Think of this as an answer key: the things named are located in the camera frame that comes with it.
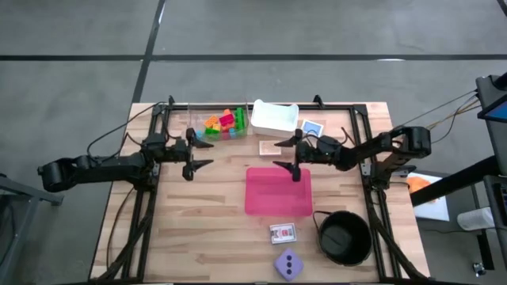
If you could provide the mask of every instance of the purple foam dice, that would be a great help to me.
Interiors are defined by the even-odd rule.
[[[275,260],[275,268],[285,280],[292,281],[303,270],[303,262],[292,249],[285,249]]]

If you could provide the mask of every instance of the pink plastic container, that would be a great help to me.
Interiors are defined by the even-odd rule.
[[[301,181],[282,168],[246,170],[245,212],[256,216],[309,216],[311,202],[310,170],[301,169]]]

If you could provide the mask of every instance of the metal stand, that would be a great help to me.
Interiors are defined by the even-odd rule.
[[[410,194],[410,198],[412,204],[416,207],[482,181],[486,175],[498,174],[500,174],[500,169],[498,168],[497,159],[495,156],[491,156]]]
[[[4,253],[5,259],[2,264],[0,264],[0,283],[5,282],[5,284],[7,284],[9,283],[10,275],[14,266],[19,259],[26,237],[28,236],[29,227],[32,223],[33,217],[35,216],[39,202],[44,200],[50,202],[51,205],[59,206],[62,204],[63,196],[51,194],[43,190],[17,183],[4,175],[0,175],[0,190],[6,191],[0,193],[0,200],[6,200],[5,203],[3,203],[4,210],[2,213],[6,211],[7,204],[12,203],[13,200],[21,200],[21,202],[25,201],[28,204],[28,206],[26,206],[25,215],[21,217],[21,222],[17,222],[14,229],[12,241],[10,242],[7,251]]]

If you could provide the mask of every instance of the black pot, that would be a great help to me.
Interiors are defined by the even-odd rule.
[[[372,252],[368,224],[349,211],[315,211],[328,215],[318,228],[318,245],[327,258],[344,266],[356,266]]]

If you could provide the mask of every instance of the black cable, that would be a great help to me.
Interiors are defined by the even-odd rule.
[[[133,139],[128,132],[125,134],[125,138],[129,138],[133,143],[135,143],[138,146],[141,146],[141,143],[140,142],[136,142],[136,140]]]
[[[350,140],[350,142],[351,142],[351,143],[355,146],[356,144],[354,143],[354,140],[352,139],[352,137],[350,137],[349,133],[345,130],[345,128],[344,128],[344,127],[341,127],[341,130],[342,130],[342,131],[343,131],[343,133],[345,134],[345,141],[343,141],[343,142],[339,142],[339,143],[340,143],[340,144],[344,144],[344,143],[346,143],[346,142],[347,142],[347,140],[349,139],[349,140]],[[306,135],[304,135],[301,139],[302,139],[302,140],[303,140],[303,139],[307,139],[307,141],[308,141],[308,143],[310,143],[310,146],[311,146],[311,147],[314,147],[314,145],[311,143],[311,141],[310,141],[310,139],[309,139],[308,137],[311,137],[311,138],[316,138],[318,141],[320,141],[321,143],[325,143],[325,144],[326,144],[326,145],[328,145],[328,146],[336,146],[336,144],[333,144],[333,143],[328,143],[328,142],[324,141],[323,139],[319,138],[319,137],[317,136],[317,132],[316,132],[316,131],[314,131],[314,130],[309,130],[309,131],[307,132],[307,134],[306,134]]]
[[[403,127],[403,126],[405,126],[406,124],[408,124],[408,123],[410,123],[410,122],[412,122],[412,121],[415,121],[415,120],[417,120],[417,119],[421,118],[422,116],[426,116],[427,114],[429,114],[429,113],[431,113],[431,112],[433,112],[433,111],[435,111],[435,110],[437,110],[437,109],[439,109],[439,108],[442,108],[442,107],[444,107],[445,105],[449,105],[449,104],[451,104],[452,102],[454,102],[454,101],[456,101],[456,100],[459,100],[459,99],[461,99],[461,98],[465,97],[466,95],[468,95],[468,94],[472,94],[473,92],[476,92],[476,91],[477,91],[477,90],[475,89],[475,90],[472,90],[472,91],[470,91],[470,92],[467,92],[467,93],[465,93],[465,94],[463,94],[463,95],[461,95],[461,96],[458,96],[458,97],[456,97],[456,98],[454,98],[454,99],[452,99],[452,100],[450,100],[450,101],[448,101],[448,102],[443,103],[442,105],[440,105],[440,106],[438,106],[438,107],[436,107],[436,108],[433,108],[433,109],[431,109],[431,110],[429,110],[429,111],[427,111],[427,112],[424,112],[424,113],[422,113],[421,115],[419,115],[419,116],[417,116],[417,117],[415,117],[415,118],[413,118],[413,119],[411,119],[411,120],[406,121],[405,123],[402,123],[402,124],[398,125],[397,127]]]
[[[341,130],[343,131],[343,133],[345,134],[345,138],[346,140],[343,142],[343,143],[346,143],[347,142],[347,139],[349,139],[349,141],[354,145],[356,146],[356,143],[354,142],[354,139],[349,135],[349,133],[345,130],[344,127],[341,127]]]
[[[93,160],[94,162],[96,163],[101,163],[100,161],[98,161],[97,159],[95,159],[92,154],[90,153],[90,148],[92,147],[93,144],[95,144],[96,142],[100,141],[101,139],[105,138],[106,136],[108,135],[111,135],[113,132],[115,131],[118,131],[120,130],[122,127],[125,127],[126,125],[128,125],[128,123],[132,122],[135,118],[137,118],[138,116],[140,116],[141,114],[145,113],[146,111],[148,111],[149,109],[157,106],[157,105],[160,105],[160,104],[164,104],[165,102],[164,101],[160,101],[158,103],[155,103],[153,105],[151,105],[150,107],[148,108],[145,108],[143,111],[141,112],[138,112],[137,114],[135,114],[131,119],[129,119],[126,123],[122,123],[120,126],[118,127],[115,127],[114,129],[112,129],[111,131],[108,131],[106,132],[105,134],[101,135],[100,137],[96,138],[94,141],[92,141],[88,147],[86,148],[86,153],[88,154],[88,156],[90,157],[91,160]],[[113,155],[110,155],[109,157],[107,157],[106,159],[110,159],[110,158],[113,158],[115,155],[117,155],[119,152],[116,152],[115,154]]]
[[[130,189],[128,194],[125,196],[124,201],[121,203],[120,208],[118,209],[118,212],[116,213],[116,217],[114,218],[114,223],[111,227],[111,233],[109,234],[109,240],[108,240],[108,246],[105,252],[105,267],[109,269],[109,250],[111,249],[111,243],[112,243],[112,235],[114,234],[114,230],[116,229],[116,224],[118,223],[118,219],[120,218],[120,214],[122,210],[125,207],[125,204],[127,203],[127,198],[131,195],[132,191],[134,191],[134,188]]]
[[[442,136],[441,138],[439,138],[438,140],[434,141],[434,142],[431,142],[431,144],[434,144],[434,143],[438,143],[439,141],[441,141],[442,139],[445,139],[450,133],[451,133],[451,130],[452,130],[452,126],[454,125],[454,120],[456,119],[456,116],[458,116],[459,114],[459,109],[461,108],[459,107],[456,112],[454,113],[454,115],[452,116],[452,121],[451,121],[451,126],[449,127],[449,129],[447,130],[447,132],[445,133],[444,136]],[[473,110],[475,108],[479,108],[481,106],[475,106],[473,108],[469,108],[466,112],[470,111],[470,110]]]
[[[2,259],[0,260],[0,267],[3,265],[3,262],[6,260],[7,258],[7,254],[9,254],[9,251],[10,251],[10,248],[13,246],[13,243],[14,243],[14,240],[16,239],[16,221],[14,219],[14,209],[13,209],[13,205],[11,203],[9,203],[9,205],[7,206],[10,210],[10,222],[11,222],[11,225],[13,227],[12,231],[13,231],[13,236],[12,238],[10,239],[10,242],[9,242],[9,245],[7,246],[6,248],[6,252],[3,254],[2,256]]]
[[[109,155],[107,158],[103,159],[101,162],[106,162],[109,159],[114,158],[115,156],[117,156],[121,152],[121,149],[124,147],[125,140],[127,139],[127,137],[128,137],[128,133],[121,139],[120,148],[118,148],[118,150],[114,154]]]

